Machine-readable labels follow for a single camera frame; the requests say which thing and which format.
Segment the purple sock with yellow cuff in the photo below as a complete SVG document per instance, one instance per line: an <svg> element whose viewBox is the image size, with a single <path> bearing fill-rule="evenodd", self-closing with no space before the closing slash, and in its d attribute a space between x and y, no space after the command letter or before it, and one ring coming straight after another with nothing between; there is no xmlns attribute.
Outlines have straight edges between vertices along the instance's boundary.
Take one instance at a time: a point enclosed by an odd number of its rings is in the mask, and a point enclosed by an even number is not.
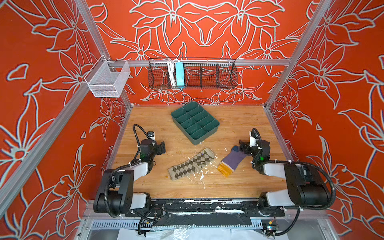
<svg viewBox="0 0 384 240"><path fill-rule="evenodd" d="M238 146L233 146L231 152L223 158L217 169L224 177L228 177L237 169L246 156L244 152L240 151Z"/></svg>

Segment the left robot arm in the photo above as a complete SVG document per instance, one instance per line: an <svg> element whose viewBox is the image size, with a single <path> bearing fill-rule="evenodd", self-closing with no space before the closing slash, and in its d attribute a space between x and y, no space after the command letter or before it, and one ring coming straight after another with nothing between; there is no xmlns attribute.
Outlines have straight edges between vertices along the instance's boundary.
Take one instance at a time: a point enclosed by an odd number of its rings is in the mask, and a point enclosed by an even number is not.
<svg viewBox="0 0 384 240"><path fill-rule="evenodd" d="M148 210L151 197L148 193L135 193L134 183L148 175L155 165L155 157L165 154L164 142L149 138L140 142L138 159L116 169L105 171L93 203L95 213L116 218L134 210Z"/></svg>

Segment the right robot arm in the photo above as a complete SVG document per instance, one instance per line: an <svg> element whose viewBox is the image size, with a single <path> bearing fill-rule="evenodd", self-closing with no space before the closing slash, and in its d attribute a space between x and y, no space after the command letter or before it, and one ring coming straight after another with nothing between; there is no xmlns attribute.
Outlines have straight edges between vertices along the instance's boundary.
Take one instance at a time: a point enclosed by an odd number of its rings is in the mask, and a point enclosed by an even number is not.
<svg viewBox="0 0 384 240"><path fill-rule="evenodd" d="M252 156L252 168L260 174L281 178L286 188L274 192L263 192L258 208L295 208L324 210L336 200L336 187L322 168L306 162L270 160L270 143L239 141L240 152Z"/></svg>

